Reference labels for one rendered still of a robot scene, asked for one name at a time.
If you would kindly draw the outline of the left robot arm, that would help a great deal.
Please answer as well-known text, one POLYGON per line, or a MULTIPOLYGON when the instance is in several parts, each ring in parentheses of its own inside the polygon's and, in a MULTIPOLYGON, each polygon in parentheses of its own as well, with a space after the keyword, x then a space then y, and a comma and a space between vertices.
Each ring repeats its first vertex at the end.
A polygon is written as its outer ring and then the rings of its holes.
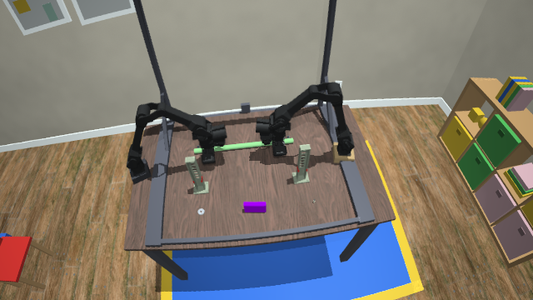
POLYGON ((276 136, 284 135, 285 131, 291 131, 292 116, 305 107, 313 99, 319 99, 326 103, 331 103, 335 109, 338 127, 336 129, 337 151, 339 156, 351 156, 351 150, 355 147, 353 137, 346 125, 342 108, 343 95, 341 86, 337 82, 324 82, 318 85, 311 85, 307 90, 285 105, 275 109, 270 115, 270 119, 257 119, 256 133, 260 133, 260 138, 264 145, 275 142, 272 131, 276 136), (321 91, 327 90, 328 94, 321 91), (286 123, 285 123, 286 122, 286 123), (340 131, 339 131, 340 128, 340 131), (350 136, 349 136, 350 135, 350 136))

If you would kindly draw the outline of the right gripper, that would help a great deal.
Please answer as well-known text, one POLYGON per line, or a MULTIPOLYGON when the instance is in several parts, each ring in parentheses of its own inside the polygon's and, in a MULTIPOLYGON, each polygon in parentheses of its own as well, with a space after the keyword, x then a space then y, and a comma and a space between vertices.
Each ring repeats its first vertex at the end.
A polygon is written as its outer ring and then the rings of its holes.
POLYGON ((202 163, 208 164, 208 163, 214 163, 215 162, 215 152, 214 148, 211 147, 212 144, 212 138, 208 144, 201 144, 199 143, 199 146, 201 146, 202 149, 202 163))

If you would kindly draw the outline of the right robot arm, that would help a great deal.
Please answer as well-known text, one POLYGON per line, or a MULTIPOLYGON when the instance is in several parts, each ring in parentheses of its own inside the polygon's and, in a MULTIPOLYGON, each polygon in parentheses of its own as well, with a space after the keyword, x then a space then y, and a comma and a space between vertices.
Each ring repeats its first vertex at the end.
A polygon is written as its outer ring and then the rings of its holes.
POLYGON ((144 163, 141 160, 142 146, 140 146, 143 130, 148 123, 151 123, 160 117, 165 117, 187 126, 192 131, 192 140, 198 139, 199 143, 201 144, 208 144, 211 138, 213 138, 212 148, 223 147, 225 144, 225 138, 227 138, 227 134, 224 131, 224 124, 213 127, 212 123, 206 120, 205 117, 196 114, 187 114, 175 109, 174 107, 166 105, 164 102, 150 102, 139 105, 136 115, 136 130, 134 134, 135 139, 133 138, 133 146, 131 145, 129 148, 129 153, 127 156, 127 168, 131 168, 133 175, 138 175, 139 173, 145 171, 144 163), (150 114, 150 111, 153 109, 156 111, 150 114))

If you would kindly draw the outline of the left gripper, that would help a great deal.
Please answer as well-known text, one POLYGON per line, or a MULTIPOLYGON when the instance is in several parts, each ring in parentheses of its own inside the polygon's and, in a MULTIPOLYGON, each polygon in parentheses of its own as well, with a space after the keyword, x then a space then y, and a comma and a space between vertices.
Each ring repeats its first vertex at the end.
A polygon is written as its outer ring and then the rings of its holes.
POLYGON ((276 136, 273 133, 273 131, 272 131, 272 134, 273 134, 273 137, 276 140, 275 142, 272 142, 273 156, 275 156, 275 157, 277 157, 277 156, 286 156, 287 151, 286 151, 285 141, 283 141, 283 140, 285 140, 286 133, 284 133, 284 135, 282 135, 282 136, 276 136))

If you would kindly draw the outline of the purple block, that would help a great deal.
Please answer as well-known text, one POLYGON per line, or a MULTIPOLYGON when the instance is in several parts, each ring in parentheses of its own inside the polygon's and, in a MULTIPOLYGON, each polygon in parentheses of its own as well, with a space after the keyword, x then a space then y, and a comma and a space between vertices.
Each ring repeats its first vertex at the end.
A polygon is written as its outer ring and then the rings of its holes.
POLYGON ((266 213, 266 202, 244 202, 245 213, 266 213))

